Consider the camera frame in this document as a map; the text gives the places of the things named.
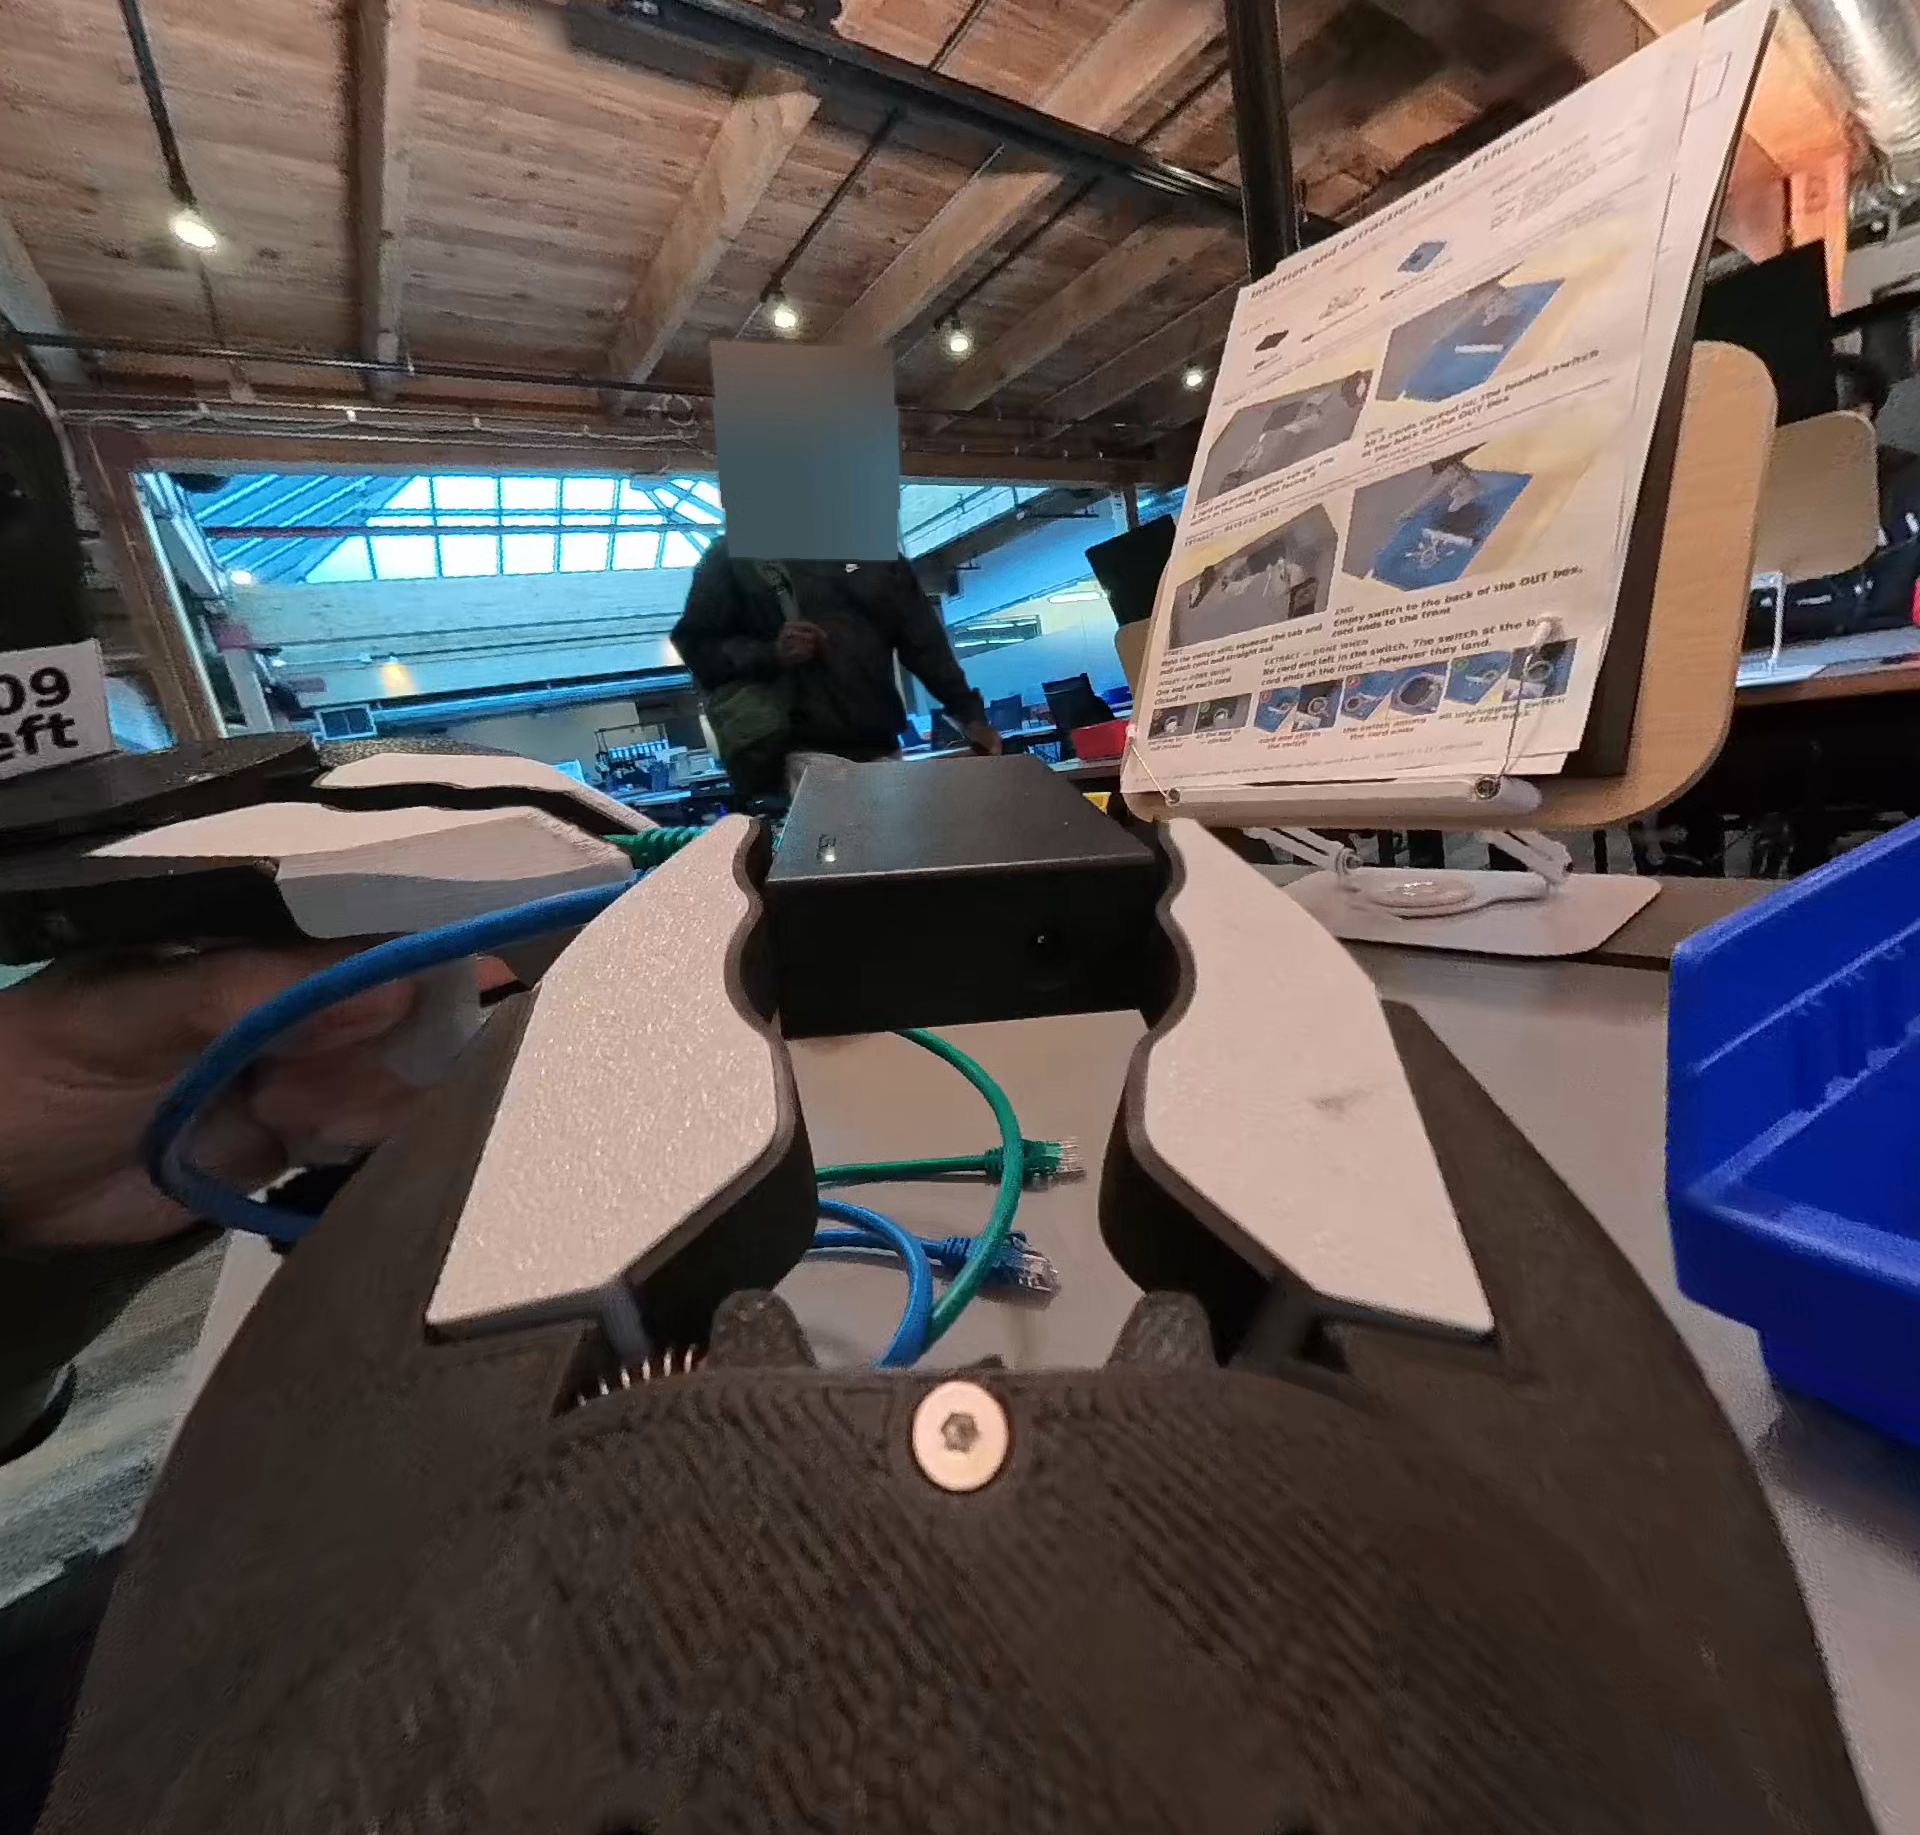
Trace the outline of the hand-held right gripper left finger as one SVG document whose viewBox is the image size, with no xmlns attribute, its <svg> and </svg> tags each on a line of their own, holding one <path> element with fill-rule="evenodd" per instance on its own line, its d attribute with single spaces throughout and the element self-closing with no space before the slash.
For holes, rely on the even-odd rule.
<svg viewBox="0 0 1920 1835">
<path fill-rule="evenodd" d="M 586 1325 L 615 1358 L 710 1342 L 819 1218 L 773 1004 L 751 817 L 714 824 L 547 972 L 427 1307 L 456 1339 Z"/>
</svg>

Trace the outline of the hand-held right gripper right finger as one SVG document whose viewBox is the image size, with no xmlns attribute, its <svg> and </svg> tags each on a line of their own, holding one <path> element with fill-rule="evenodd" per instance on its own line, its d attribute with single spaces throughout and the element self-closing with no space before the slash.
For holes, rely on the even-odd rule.
<svg viewBox="0 0 1920 1835">
<path fill-rule="evenodd" d="M 1493 1307 L 1377 988 L 1198 822 L 1155 830 L 1142 1036 L 1097 1226 L 1140 1292 L 1212 1339 L 1274 1320 L 1486 1342 Z"/>
</svg>

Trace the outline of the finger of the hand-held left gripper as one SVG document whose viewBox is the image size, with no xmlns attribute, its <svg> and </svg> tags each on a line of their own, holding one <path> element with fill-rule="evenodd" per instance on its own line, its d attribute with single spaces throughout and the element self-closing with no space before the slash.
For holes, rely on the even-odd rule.
<svg viewBox="0 0 1920 1835">
<path fill-rule="evenodd" d="M 413 748 L 333 748 L 324 752 L 314 797 L 353 811 L 434 808 L 492 812 L 528 808 L 588 837 L 632 837 L 656 828 L 650 814 L 561 767 L 502 752 Z"/>
<path fill-rule="evenodd" d="M 609 888 L 632 866 L 615 845 L 637 812 L 329 808 L 271 801 L 176 822 L 84 854 L 88 924 L 114 948 L 179 942 L 392 940 Z"/>
</svg>

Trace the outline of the black network switch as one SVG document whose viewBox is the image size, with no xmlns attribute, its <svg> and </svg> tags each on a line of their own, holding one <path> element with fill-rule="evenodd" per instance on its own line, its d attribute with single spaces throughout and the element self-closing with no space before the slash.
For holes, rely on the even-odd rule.
<svg viewBox="0 0 1920 1835">
<path fill-rule="evenodd" d="M 1166 859 L 1028 756 L 819 762 L 764 881 L 779 1029 L 1140 1008 Z"/>
</svg>

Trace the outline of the person's left hand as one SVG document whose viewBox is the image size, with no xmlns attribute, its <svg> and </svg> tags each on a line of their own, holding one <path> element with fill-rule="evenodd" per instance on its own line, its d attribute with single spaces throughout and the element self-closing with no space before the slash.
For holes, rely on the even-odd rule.
<svg viewBox="0 0 1920 1835">
<path fill-rule="evenodd" d="M 47 964 L 1 994 L 5 1255 L 141 1245 L 190 1226 L 141 1169 L 160 1098 L 217 1036 L 353 951 L 226 948 Z M 418 1091 L 383 1049 L 418 979 L 363 991 L 275 1041 L 194 1127 L 194 1162 L 258 1188 L 288 1167 L 370 1149 Z"/>
</svg>

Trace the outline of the blue plastic bin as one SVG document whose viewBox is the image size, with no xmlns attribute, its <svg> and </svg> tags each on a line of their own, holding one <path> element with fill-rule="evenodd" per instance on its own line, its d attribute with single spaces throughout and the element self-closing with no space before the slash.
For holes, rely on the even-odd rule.
<svg viewBox="0 0 1920 1835">
<path fill-rule="evenodd" d="M 1676 1282 L 1773 1383 L 1918 1442 L 1918 826 L 1667 966 Z"/>
</svg>

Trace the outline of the instruction sheet on clipboard stand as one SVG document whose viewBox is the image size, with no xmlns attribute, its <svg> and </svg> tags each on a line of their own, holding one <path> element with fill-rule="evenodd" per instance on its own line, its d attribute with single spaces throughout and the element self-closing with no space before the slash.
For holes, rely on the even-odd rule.
<svg viewBox="0 0 1920 1835">
<path fill-rule="evenodd" d="M 1589 747 L 1551 777 L 1263 786 L 1193 812 L 1118 797 L 1140 834 L 1198 822 L 1305 861 L 1305 901 L 1351 940 L 1513 955 L 1583 951 L 1644 912 L 1650 879 L 1570 872 L 1566 840 L 1665 808 L 1718 754 L 1773 434 L 1763 364 L 1697 343 L 1655 440 L 1650 522 L 1632 560 Z"/>
</svg>

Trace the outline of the printed instruction sheet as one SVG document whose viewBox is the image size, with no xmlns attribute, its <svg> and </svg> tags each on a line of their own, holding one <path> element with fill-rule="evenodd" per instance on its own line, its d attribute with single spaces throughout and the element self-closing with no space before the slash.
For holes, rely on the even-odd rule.
<svg viewBox="0 0 1920 1835">
<path fill-rule="evenodd" d="M 1589 747 L 1776 11 L 1718 2 L 1238 292 L 1128 799 L 1551 777 Z"/>
</svg>

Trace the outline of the wooden chair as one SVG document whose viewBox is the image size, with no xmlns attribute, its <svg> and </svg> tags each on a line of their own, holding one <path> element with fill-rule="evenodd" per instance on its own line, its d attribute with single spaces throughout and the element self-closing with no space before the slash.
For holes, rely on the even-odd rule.
<svg viewBox="0 0 1920 1835">
<path fill-rule="evenodd" d="M 1754 528 L 1753 588 L 1852 573 L 1876 547 L 1870 419 L 1835 409 L 1773 429 Z"/>
</svg>

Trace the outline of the black vertical pole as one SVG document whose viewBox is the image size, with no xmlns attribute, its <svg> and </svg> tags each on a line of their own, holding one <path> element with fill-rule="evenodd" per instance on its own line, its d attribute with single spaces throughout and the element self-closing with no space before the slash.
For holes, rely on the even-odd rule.
<svg viewBox="0 0 1920 1835">
<path fill-rule="evenodd" d="M 1282 0 L 1222 0 L 1245 267 L 1253 283 L 1303 247 L 1284 90 Z"/>
</svg>

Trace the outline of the black ceiling track rail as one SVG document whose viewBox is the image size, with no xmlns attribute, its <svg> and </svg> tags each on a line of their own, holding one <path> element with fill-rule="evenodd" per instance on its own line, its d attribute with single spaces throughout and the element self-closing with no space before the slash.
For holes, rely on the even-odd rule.
<svg viewBox="0 0 1920 1835">
<path fill-rule="evenodd" d="M 797 75 L 819 95 L 850 95 L 902 119 L 958 129 L 1058 173 L 1140 190 L 1212 218 L 1237 221 L 1242 212 L 1233 185 L 748 0 L 585 0 L 580 11 L 615 49 L 635 47 L 651 32 L 711 58 Z"/>
</svg>

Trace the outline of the silver ceiling duct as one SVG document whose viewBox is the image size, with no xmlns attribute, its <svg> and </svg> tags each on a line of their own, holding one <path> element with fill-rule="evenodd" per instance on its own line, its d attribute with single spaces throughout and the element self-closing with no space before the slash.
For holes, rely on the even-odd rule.
<svg viewBox="0 0 1920 1835">
<path fill-rule="evenodd" d="M 1918 0 L 1787 0 L 1875 152 L 1875 189 L 1916 202 Z"/>
</svg>

